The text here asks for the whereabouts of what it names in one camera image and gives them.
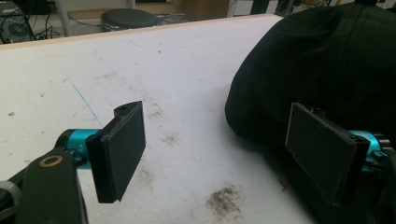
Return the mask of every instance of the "black baseball cap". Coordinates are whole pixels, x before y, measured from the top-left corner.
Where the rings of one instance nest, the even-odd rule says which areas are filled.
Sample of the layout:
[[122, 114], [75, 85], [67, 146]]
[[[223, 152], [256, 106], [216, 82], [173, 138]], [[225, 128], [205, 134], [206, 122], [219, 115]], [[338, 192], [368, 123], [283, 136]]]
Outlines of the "black baseball cap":
[[292, 14], [260, 40], [225, 106], [238, 135], [283, 147], [290, 105], [299, 102], [396, 145], [396, 14], [362, 1]]

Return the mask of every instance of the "white table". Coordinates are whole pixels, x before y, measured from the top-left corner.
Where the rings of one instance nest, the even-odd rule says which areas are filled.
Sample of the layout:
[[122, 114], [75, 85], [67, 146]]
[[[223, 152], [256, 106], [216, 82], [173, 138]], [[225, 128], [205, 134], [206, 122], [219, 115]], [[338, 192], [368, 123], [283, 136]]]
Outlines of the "white table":
[[147, 147], [122, 202], [99, 204], [91, 171], [79, 171], [91, 223], [313, 223], [293, 189], [282, 191], [271, 154], [238, 138], [223, 112], [239, 65], [279, 20], [0, 46], [0, 179], [52, 149], [64, 130], [102, 128], [116, 106], [141, 100]]

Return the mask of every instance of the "stool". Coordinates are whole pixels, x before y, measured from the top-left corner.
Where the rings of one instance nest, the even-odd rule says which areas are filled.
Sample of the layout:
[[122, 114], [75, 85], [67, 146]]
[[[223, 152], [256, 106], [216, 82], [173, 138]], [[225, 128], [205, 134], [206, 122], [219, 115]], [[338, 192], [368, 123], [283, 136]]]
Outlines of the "stool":
[[103, 32], [156, 26], [159, 20], [145, 11], [131, 8], [111, 9], [102, 17]]

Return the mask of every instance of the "table surface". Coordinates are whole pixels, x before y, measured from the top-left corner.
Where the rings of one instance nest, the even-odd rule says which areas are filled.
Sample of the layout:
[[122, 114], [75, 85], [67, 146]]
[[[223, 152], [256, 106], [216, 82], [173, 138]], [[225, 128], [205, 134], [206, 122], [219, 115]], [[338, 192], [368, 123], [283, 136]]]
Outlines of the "table surface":
[[224, 105], [241, 62], [280, 18], [200, 21], [0, 46], [0, 179], [67, 129], [102, 128], [143, 101], [147, 147], [121, 202], [91, 223], [314, 223], [271, 153], [237, 137]]

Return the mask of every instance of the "round stool seat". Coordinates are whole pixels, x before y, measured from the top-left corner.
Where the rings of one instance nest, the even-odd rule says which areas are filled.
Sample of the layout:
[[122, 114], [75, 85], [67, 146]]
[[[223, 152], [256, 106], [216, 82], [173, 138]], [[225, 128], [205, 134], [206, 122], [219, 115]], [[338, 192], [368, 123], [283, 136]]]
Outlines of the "round stool seat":
[[138, 9], [121, 8], [111, 9], [102, 17], [104, 31], [118, 31], [156, 26], [159, 23], [157, 17]]

